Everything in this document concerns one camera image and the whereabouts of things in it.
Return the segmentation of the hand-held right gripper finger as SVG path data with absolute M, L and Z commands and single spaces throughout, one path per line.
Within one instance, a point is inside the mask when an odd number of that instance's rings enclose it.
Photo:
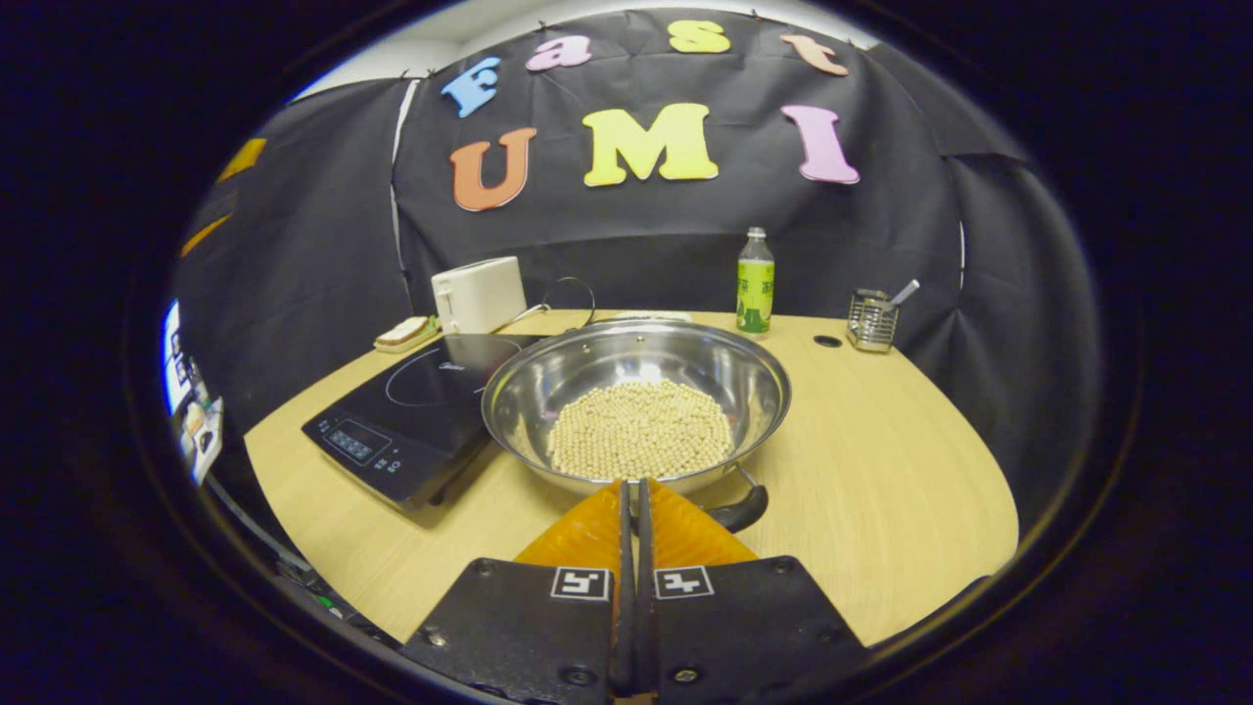
M 637 682 L 658 699 L 837 699 L 870 651 L 792 556 L 662 567 L 667 488 L 638 490 Z
M 403 644 L 412 662 L 509 701 L 610 701 L 632 672 L 626 485 L 588 496 L 516 558 L 474 558 Z

